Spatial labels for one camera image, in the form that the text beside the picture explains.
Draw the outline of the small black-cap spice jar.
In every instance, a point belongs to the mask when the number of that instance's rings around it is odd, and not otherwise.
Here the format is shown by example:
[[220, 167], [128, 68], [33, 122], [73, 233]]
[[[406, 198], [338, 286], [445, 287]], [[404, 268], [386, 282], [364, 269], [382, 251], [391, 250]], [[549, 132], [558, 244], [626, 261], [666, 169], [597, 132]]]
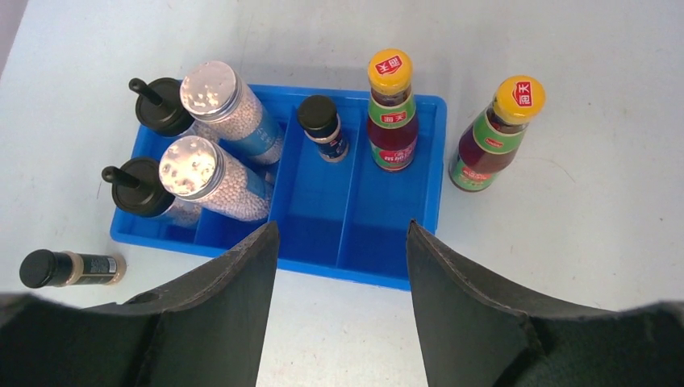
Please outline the small black-cap spice jar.
[[335, 163], [346, 157], [349, 143], [342, 132], [340, 116], [331, 98], [324, 95], [305, 98], [297, 109], [297, 120], [324, 160]]
[[113, 285], [127, 271], [119, 255], [98, 255], [39, 249], [29, 253], [19, 268], [21, 282], [30, 289], [71, 285]]

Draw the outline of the black-lid jar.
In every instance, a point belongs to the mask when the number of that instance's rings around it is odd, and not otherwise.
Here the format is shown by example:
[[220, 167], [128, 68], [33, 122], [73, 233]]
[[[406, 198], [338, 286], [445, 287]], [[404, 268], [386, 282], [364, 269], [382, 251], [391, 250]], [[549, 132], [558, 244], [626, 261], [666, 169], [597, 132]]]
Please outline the black-lid jar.
[[181, 82], [171, 77], [150, 83], [132, 78], [130, 91], [138, 94], [135, 113], [141, 125], [169, 139], [196, 135], [217, 144], [219, 136], [205, 123], [192, 116], [181, 103]]
[[119, 167], [106, 166], [101, 177], [111, 184], [112, 199], [120, 210], [176, 227], [196, 227], [202, 207], [171, 194], [161, 183], [159, 166], [151, 157], [138, 156]]

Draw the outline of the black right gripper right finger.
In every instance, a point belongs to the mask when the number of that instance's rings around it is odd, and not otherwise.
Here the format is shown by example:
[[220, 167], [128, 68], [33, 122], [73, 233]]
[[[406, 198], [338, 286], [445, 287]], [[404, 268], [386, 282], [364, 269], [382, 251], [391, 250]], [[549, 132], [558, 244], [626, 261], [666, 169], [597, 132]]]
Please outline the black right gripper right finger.
[[431, 386], [680, 386], [683, 304], [610, 311], [526, 288], [411, 222], [407, 267]]

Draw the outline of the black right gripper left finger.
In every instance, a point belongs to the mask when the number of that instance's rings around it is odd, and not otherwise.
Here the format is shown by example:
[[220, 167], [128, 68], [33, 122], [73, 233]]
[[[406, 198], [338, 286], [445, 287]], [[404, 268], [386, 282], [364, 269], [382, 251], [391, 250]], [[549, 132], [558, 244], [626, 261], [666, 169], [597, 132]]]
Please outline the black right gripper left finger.
[[123, 304], [1, 296], [4, 386], [253, 386], [280, 235], [266, 223], [221, 256]]

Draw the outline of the red sauce bottle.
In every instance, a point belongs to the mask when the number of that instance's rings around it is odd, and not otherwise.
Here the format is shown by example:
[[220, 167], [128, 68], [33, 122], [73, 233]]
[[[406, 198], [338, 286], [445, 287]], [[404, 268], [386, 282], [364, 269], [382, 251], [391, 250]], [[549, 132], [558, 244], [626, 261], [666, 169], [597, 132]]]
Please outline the red sauce bottle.
[[545, 102], [544, 87], [534, 77], [516, 75], [504, 80], [460, 137], [448, 167], [451, 182], [471, 193], [491, 186], [515, 159], [529, 123]]
[[367, 75], [371, 156], [379, 168], [398, 172], [413, 161], [419, 134], [411, 58], [397, 48], [383, 49], [370, 59]]

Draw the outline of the silver-lid blue-label jar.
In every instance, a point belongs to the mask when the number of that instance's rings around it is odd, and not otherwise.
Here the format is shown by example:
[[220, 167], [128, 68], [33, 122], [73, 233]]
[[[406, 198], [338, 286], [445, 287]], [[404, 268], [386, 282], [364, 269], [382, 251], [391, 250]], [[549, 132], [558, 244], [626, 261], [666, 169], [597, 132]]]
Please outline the silver-lid blue-label jar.
[[184, 108], [231, 150], [259, 165], [282, 158], [284, 130], [229, 64], [198, 65], [181, 81], [179, 94]]
[[168, 192], [206, 210], [246, 223], [269, 216], [273, 185], [203, 137], [171, 143], [159, 160], [158, 176]]

